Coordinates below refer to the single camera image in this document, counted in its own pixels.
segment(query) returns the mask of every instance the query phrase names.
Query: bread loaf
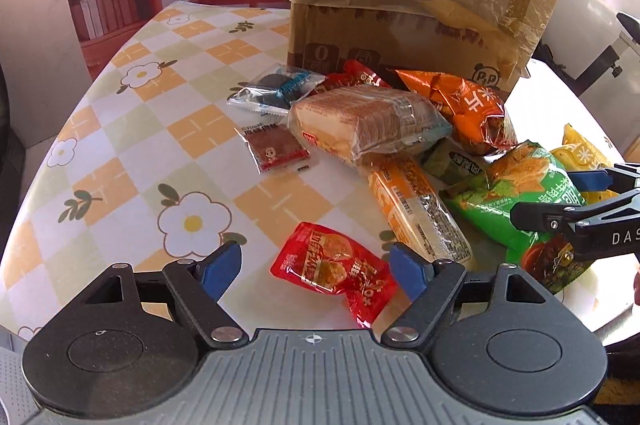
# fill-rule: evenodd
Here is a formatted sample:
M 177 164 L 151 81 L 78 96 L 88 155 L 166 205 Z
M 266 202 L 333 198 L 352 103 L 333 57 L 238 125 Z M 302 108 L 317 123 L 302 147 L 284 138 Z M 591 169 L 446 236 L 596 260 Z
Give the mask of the bread loaf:
M 305 98 L 289 112 L 298 137 L 350 164 L 368 153 L 391 154 L 421 143 L 430 147 L 451 126 L 420 95 L 360 85 Z

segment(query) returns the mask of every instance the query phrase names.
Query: red snack packet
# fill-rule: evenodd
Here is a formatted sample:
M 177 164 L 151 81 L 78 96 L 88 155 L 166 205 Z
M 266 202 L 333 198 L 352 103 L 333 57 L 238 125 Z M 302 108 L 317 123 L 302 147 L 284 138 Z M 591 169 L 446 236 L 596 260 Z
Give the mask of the red snack packet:
M 344 62 L 344 73 L 329 73 L 322 84 L 318 84 L 311 95 L 325 93 L 335 88 L 346 88 L 349 86 L 359 86 L 360 84 L 371 84 L 380 88 L 390 88 L 383 79 L 371 71 L 367 66 L 354 59 Z
M 319 293 L 344 293 L 361 328 L 371 327 L 397 289 L 385 261 L 339 231 L 314 223 L 296 227 L 271 273 Z

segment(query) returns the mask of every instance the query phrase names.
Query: white flower print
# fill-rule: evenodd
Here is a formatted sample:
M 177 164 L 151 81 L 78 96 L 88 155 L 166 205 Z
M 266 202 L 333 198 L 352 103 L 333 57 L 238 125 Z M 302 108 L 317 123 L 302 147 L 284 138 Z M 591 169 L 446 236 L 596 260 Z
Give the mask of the white flower print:
M 173 17 L 170 17 L 166 23 L 170 25 L 184 24 L 185 22 L 189 22 L 190 18 L 191 17 L 189 17 L 188 14 L 174 15 Z
M 495 93 L 489 88 L 478 88 L 478 92 L 484 98 L 484 100 L 492 100 L 495 98 Z
M 580 165 L 586 165 L 593 159 L 593 154 L 584 145 L 580 145 L 575 150 L 575 153 L 577 155 L 578 162 L 580 163 Z
M 157 62 L 150 62 L 142 66 L 133 66 L 127 74 L 123 76 L 120 84 L 130 88 L 140 88 L 148 81 L 158 78 L 162 69 Z
M 55 167 L 56 165 L 66 165 L 73 160 L 76 155 L 76 145 L 78 141 L 75 138 L 68 140 L 60 140 L 53 144 L 47 156 L 47 167 Z
M 222 244 L 222 233 L 230 225 L 229 209 L 201 192 L 187 194 L 158 217 L 164 249 L 173 257 L 206 257 Z

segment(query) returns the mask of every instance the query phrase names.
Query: clear plastic packaging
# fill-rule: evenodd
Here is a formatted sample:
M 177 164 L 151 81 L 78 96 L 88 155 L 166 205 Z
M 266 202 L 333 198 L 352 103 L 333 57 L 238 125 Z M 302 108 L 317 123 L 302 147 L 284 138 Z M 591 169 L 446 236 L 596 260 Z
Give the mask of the clear plastic packaging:
M 360 85 L 297 102 L 289 129 L 354 166 L 370 153 L 426 150 L 451 134 L 449 122 L 415 93 Z
M 256 115 L 255 123 L 238 129 L 260 174 L 308 160 L 306 150 L 277 116 Z
M 464 233 L 410 156 L 376 161 L 369 187 L 398 241 L 428 261 L 450 259 L 473 269 L 473 254 Z
M 324 75 L 312 71 L 277 64 L 232 95 L 227 103 L 261 113 L 286 116 L 293 103 L 305 98 L 324 79 Z

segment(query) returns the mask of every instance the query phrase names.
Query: cookie packet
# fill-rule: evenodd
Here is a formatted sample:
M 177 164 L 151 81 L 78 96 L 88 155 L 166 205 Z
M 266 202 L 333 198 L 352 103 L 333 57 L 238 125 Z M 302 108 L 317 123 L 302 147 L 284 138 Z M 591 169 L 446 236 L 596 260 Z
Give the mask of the cookie packet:
M 412 157 L 398 153 L 374 161 L 369 187 L 398 241 L 427 261 L 450 259 L 470 269 L 469 242 Z
M 572 128 L 571 124 L 564 126 L 562 136 L 562 146 L 551 151 L 564 168 L 569 172 L 595 170 L 604 167 L 613 167 L 611 160 L 607 159 L 603 153 L 587 140 L 578 131 Z M 582 197 L 588 205 L 599 201 L 608 200 L 617 196 L 611 190 L 603 192 L 581 192 Z
M 279 116 L 255 113 L 250 124 L 236 131 L 246 144 L 259 174 L 309 159 L 309 151 L 300 145 Z
M 521 265 L 551 293 L 591 265 L 574 261 L 573 248 L 561 235 L 518 230 L 511 224 L 511 209 L 520 201 L 586 204 L 562 164 L 539 144 L 519 144 L 484 173 L 442 194 L 453 211 L 507 247 L 506 262 Z
M 453 139 L 473 156 L 517 145 L 513 124 L 496 90 L 443 73 L 396 70 L 402 82 L 433 102 L 453 126 Z
M 318 293 L 345 294 L 361 328 L 371 327 L 397 289 L 388 263 L 343 233 L 314 223 L 296 227 L 270 271 Z
M 307 97 L 325 78 L 294 66 L 273 65 L 230 96 L 227 103 L 260 113 L 287 116 L 291 106 Z

